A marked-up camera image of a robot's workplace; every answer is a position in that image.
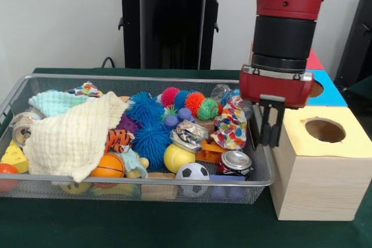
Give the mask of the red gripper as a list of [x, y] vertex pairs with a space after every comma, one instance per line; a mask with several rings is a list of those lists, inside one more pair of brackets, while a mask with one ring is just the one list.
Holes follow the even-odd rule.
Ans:
[[[282, 73], [244, 65], [239, 75], [240, 96], [252, 102], [257, 125], [260, 126], [259, 143], [271, 148], [279, 146], [285, 107], [303, 108], [314, 84], [313, 73]], [[276, 109], [275, 124], [269, 124], [270, 102]]]

